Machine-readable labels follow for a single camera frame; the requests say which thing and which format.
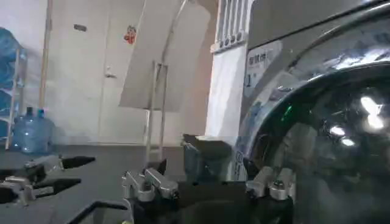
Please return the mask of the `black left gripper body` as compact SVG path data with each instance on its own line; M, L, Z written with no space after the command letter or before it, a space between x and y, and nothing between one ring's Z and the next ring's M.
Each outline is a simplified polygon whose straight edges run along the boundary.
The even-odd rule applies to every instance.
M38 181L36 171L25 167L21 169L1 169L1 181L6 180L7 177L26 179L30 183L36 183Z

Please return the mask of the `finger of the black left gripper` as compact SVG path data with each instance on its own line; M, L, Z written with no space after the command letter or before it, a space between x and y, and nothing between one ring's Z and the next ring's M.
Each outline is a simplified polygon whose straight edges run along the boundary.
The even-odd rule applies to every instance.
M74 156L64 157L62 155L48 155L30 160L24 164L24 167L31 169L33 167L43 166L45 171L65 170L81 167L96 160L93 156Z
M26 177L9 176L1 181L1 204L28 205L37 198L56 195L81 182L79 178L56 178L34 183Z

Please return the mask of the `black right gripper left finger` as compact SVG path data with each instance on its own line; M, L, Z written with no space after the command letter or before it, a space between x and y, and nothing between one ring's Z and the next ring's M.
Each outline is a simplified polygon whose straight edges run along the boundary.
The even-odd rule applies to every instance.
M168 160L150 162L141 171L128 170L122 176L123 198L152 202L157 195L162 199L177 200L179 184L165 176Z

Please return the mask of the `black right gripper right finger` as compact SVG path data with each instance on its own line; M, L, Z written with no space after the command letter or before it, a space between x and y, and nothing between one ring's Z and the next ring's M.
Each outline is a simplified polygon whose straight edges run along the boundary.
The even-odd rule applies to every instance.
M255 198L268 194L274 200L290 198L295 201L295 173L289 168L282 168L277 173L273 168L264 166L253 180L246 181L246 190L252 191Z

